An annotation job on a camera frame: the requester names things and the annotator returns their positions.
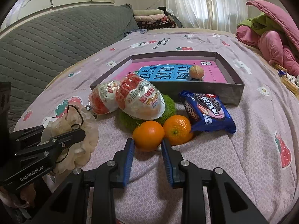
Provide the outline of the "orange tangerine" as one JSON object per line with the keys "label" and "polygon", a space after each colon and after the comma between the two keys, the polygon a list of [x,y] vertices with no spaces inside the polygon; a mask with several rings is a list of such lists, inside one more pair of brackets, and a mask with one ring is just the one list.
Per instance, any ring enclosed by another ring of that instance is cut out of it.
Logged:
{"label": "orange tangerine", "polygon": [[161,144],[165,136],[163,126],[156,121],[145,121],[132,134],[135,147],[143,152],[151,152]]}
{"label": "orange tangerine", "polygon": [[182,115],[173,115],[168,118],[163,124],[163,129],[165,138],[172,146],[185,144],[194,136],[189,119]]}

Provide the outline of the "red white snack bag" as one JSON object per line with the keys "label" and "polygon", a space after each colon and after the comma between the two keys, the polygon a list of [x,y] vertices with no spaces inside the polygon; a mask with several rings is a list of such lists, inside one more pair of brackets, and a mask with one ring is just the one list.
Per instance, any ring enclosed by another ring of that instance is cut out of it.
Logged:
{"label": "red white snack bag", "polygon": [[165,111],[159,90],[136,74],[128,74],[120,81],[115,99],[119,108],[132,118],[154,120]]}
{"label": "red white snack bag", "polygon": [[115,99],[118,86],[119,81],[112,80],[106,83],[100,83],[92,90],[92,93],[89,95],[89,103],[95,114],[108,114],[119,108]]}

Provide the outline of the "blue oreo cookie packet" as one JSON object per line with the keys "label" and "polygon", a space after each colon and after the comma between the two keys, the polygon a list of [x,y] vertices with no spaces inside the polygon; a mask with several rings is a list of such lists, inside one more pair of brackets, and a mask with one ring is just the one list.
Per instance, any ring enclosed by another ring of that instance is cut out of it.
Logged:
{"label": "blue oreo cookie packet", "polygon": [[191,131],[213,132],[225,130],[234,134],[236,125],[219,96],[181,91],[179,99],[191,122]]}

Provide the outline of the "walnut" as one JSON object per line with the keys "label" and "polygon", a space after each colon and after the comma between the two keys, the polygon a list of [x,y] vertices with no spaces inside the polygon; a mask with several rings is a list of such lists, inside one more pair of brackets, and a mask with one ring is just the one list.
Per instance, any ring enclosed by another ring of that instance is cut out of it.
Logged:
{"label": "walnut", "polygon": [[189,76],[192,79],[201,79],[204,77],[204,69],[201,66],[193,65],[189,69]]}

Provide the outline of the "grey quilted headboard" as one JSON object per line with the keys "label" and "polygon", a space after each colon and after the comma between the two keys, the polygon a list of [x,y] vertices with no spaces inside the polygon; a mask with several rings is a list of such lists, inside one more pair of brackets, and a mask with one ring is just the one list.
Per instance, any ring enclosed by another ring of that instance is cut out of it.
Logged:
{"label": "grey quilted headboard", "polygon": [[42,15],[1,39],[1,81],[12,84],[8,128],[62,71],[137,29],[133,9],[91,5]]}

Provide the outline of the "grey shallow cardboard box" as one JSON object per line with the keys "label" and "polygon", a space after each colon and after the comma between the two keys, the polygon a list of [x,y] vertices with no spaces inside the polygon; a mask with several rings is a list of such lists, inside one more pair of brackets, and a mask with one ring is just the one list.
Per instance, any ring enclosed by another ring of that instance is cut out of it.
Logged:
{"label": "grey shallow cardboard box", "polygon": [[161,93],[178,100],[183,91],[218,95],[224,104],[238,105],[244,83],[231,65],[216,52],[170,51],[131,55],[91,83],[121,80],[137,74]]}

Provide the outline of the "pink and blue book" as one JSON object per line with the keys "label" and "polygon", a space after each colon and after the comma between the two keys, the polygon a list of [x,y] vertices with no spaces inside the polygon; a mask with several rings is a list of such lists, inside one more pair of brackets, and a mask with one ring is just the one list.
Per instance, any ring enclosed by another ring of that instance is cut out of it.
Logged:
{"label": "pink and blue book", "polygon": [[128,74],[137,74],[150,82],[192,81],[189,69],[193,65],[204,69],[202,80],[207,83],[226,83],[226,79],[217,64],[204,60],[162,60],[128,63],[113,74],[113,79],[120,80]]}

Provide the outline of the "yellow wafer snack packet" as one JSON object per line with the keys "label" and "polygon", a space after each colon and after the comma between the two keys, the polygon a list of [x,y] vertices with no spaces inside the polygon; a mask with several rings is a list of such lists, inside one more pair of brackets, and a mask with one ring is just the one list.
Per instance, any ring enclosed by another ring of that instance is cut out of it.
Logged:
{"label": "yellow wafer snack packet", "polygon": [[299,96],[298,93],[298,86],[289,81],[286,77],[286,75],[281,77],[281,82],[296,96]]}

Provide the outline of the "small blue candy wrapper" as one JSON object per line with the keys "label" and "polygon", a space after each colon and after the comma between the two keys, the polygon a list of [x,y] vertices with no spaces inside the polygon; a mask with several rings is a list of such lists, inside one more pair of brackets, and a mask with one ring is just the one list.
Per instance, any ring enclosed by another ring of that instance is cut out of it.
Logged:
{"label": "small blue candy wrapper", "polygon": [[286,71],[283,71],[281,69],[278,70],[278,76],[279,77],[283,77],[283,76],[286,76],[287,75],[287,72]]}

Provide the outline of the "floral white scrunchie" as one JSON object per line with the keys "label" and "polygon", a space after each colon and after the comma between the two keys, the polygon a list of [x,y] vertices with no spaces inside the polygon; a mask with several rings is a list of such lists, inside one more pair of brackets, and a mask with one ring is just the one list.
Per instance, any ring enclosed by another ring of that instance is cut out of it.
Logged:
{"label": "floral white scrunchie", "polygon": [[295,76],[293,76],[293,75],[290,75],[289,73],[287,73],[286,76],[287,76],[287,79],[288,79],[291,83],[293,83],[293,84],[299,86],[299,76],[295,77]]}

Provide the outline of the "pink quilt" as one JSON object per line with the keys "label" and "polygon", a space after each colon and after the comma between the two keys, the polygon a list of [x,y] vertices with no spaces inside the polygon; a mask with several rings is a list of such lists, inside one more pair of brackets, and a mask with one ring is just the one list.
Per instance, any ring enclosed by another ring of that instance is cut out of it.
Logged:
{"label": "pink quilt", "polygon": [[258,35],[251,28],[240,26],[236,30],[237,39],[260,50],[264,59],[270,64],[277,64],[290,75],[298,76],[298,28],[291,16],[281,7],[264,0],[247,1],[280,25],[283,33],[266,31]]}

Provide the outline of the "stack of folded blankets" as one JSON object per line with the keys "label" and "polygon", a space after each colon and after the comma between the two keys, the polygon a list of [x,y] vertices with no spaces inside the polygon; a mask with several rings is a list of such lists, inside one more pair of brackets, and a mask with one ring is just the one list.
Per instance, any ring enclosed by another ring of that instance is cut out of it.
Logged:
{"label": "stack of folded blankets", "polygon": [[139,29],[153,30],[177,27],[175,20],[160,9],[134,10],[133,16]]}

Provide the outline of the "green blanket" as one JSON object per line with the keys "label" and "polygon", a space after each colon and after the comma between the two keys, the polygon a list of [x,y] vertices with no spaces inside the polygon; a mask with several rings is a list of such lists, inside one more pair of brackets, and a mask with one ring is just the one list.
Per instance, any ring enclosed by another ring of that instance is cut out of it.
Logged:
{"label": "green blanket", "polygon": [[273,21],[270,17],[268,17],[264,13],[260,13],[257,17],[247,18],[243,20],[238,24],[237,28],[239,28],[240,26],[249,27],[258,35],[262,35],[264,32],[270,30],[281,32],[281,33],[284,32],[279,24],[277,24],[275,21]]}

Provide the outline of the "white sheer curtain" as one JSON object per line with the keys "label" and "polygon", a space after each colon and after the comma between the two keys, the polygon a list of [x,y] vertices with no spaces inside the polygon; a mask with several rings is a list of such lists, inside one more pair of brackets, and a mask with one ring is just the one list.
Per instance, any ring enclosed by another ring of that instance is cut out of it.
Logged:
{"label": "white sheer curtain", "polygon": [[248,0],[166,0],[166,9],[186,28],[235,33],[249,16]]}

